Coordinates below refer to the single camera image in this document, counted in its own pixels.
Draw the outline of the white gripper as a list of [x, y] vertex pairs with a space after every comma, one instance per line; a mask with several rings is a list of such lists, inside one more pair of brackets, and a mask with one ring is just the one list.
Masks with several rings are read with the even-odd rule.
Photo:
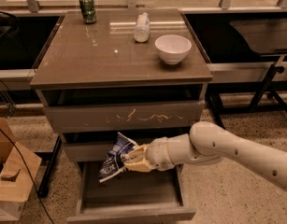
[[175, 164], [170, 158], [169, 139], [167, 137], [153, 140], [149, 145], [141, 145], [132, 151], [121, 154], [123, 165], [129, 171], [147, 173], [152, 169], [166, 171]]

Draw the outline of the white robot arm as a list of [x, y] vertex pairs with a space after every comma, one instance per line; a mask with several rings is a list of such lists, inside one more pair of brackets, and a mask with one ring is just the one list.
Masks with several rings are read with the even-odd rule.
[[122, 163], [131, 171], [149, 172], [180, 164], [213, 164], [222, 157], [287, 191], [287, 152], [243, 139], [206, 121], [195, 123], [186, 134], [158, 138], [136, 147], [122, 155]]

